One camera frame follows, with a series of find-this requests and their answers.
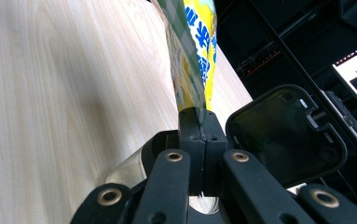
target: wooden table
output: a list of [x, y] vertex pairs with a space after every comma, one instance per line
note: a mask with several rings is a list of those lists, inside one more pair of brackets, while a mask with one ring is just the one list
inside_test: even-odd
[[[68, 223], [177, 128], [163, 23], [145, 0], [0, 0], [0, 223]], [[213, 111], [251, 101], [219, 50]]]

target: black plastic part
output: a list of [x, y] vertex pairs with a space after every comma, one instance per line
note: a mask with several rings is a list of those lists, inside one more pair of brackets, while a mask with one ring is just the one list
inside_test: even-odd
[[203, 127], [206, 134], [206, 149], [204, 160], [204, 183], [202, 191], [205, 196], [218, 196], [219, 186], [217, 178], [219, 173], [219, 163], [227, 151], [227, 138], [219, 124], [216, 115], [208, 111]]
[[132, 223], [186, 223], [189, 172], [190, 158], [183, 150], [161, 152]]
[[178, 130], [157, 133], [149, 139], [141, 151], [141, 162], [146, 173], [150, 176], [158, 154], [169, 148], [178, 148]]
[[140, 200], [143, 196], [145, 186], [148, 182], [148, 179], [145, 179], [138, 185], [134, 186], [132, 189], [130, 189], [131, 192], [131, 199], [130, 199], [130, 207], [129, 209], [126, 210], [126, 223], [132, 223], [132, 220], [134, 219], [134, 214], [137, 211], [138, 204], [140, 203]]
[[189, 214], [187, 216], [187, 224], [222, 224], [224, 220], [219, 212], [215, 214], [202, 214], [189, 206]]
[[241, 211], [238, 202], [234, 198], [226, 200], [219, 198], [219, 213], [225, 223], [228, 224], [247, 224], [248, 219]]
[[317, 223], [357, 223], [357, 206], [326, 186], [305, 186], [297, 200]]
[[190, 188], [191, 196], [201, 194], [204, 176], [205, 159], [205, 133], [200, 128], [198, 111], [191, 107], [179, 113], [179, 138], [180, 149], [190, 155]]
[[[118, 189], [121, 192], [120, 200], [113, 205], [98, 203], [99, 194], [105, 189]], [[129, 188], [119, 184], [104, 184], [94, 189], [86, 200], [79, 206], [71, 220], [72, 224], [109, 224], [126, 223], [127, 211], [130, 207], [131, 193]]]
[[346, 147], [331, 124], [311, 117], [318, 106], [300, 87], [284, 85], [252, 101], [227, 120], [227, 137], [253, 153], [286, 188], [338, 169]]
[[[247, 161], [234, 159], [240, 159], [234, 155], [242, 153], [247, 156]], [[251, 153], [229, 150], [224, 155], [222, 170], [228, 188], [249, 223], [286, 223], [286, 220], [314, 223]]]

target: black mount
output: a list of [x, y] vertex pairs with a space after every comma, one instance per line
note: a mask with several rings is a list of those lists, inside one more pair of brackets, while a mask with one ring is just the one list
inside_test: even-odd
[[[357, 223], [357, 206], [333, 189], [289, 193], [253, 153], [231, 149], [213, 112], [199, 125], [199, 110], [183, 110], [178, 131], [143, 146], [146, 180], [131, 189], [99, 186], [72, 223]], [[218, 197], [219, 211], [191, 208], [189, 196], [200, 194]]]

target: metal screw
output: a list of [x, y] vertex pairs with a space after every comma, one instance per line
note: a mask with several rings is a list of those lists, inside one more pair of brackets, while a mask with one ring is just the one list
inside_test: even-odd
[[171, 152], [166, 155], [166, 159], [168, 161], [180, 161], [183, 158], [181, 153], [178, 152]]
[[231, 155], [231, 157], [233, 158], [233, 160], [239, 161], [239, 162], [246, 162], [250, 159], [247, 155], [245, 155], [244, 153], [241, 153], [241, 152], [233, 153]]
[[310, 192], [310, 195], [315, 202], [325, 207], [337, 208], [340, 206], [340, 202], [338, 201], [338, 198], [324, 190], [313, 189]]
[[119, 189], [104, 189], [99, 193], [99, 196], [97, 197], [97, 202], [102, 206], [109, 206], [118, 203], [121, 198], [122, 192]]

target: wood grain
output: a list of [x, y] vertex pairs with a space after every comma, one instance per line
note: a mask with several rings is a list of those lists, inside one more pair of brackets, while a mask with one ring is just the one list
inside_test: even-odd
[[[163, 23], [145, 0], [0, 0], [0, 223], [68, 223], [177, 128]], [[213, 110], [251, 101], [219, 50]]]

